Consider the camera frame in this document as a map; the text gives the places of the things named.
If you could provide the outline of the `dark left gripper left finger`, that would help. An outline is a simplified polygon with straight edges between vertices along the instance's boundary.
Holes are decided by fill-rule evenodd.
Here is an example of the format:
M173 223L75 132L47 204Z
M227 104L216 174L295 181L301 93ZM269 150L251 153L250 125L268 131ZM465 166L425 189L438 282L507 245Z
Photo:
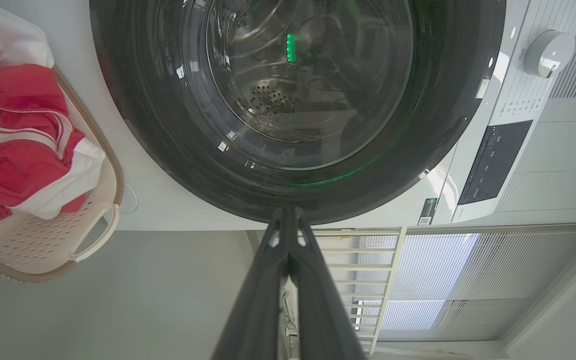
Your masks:
M286 208L274 211L254 255L230 316L222 330L213 360L276 360L282 278L288 257L281 237Z

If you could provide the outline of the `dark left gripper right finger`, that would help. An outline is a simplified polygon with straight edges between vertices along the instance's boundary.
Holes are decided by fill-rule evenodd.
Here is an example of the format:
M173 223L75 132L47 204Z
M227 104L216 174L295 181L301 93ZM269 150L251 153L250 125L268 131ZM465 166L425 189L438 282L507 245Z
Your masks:
M365 360L350 317L305 212L290 210L295 232L302 235L291 246L297 269L290 275L298 289L300 358L302 360Z

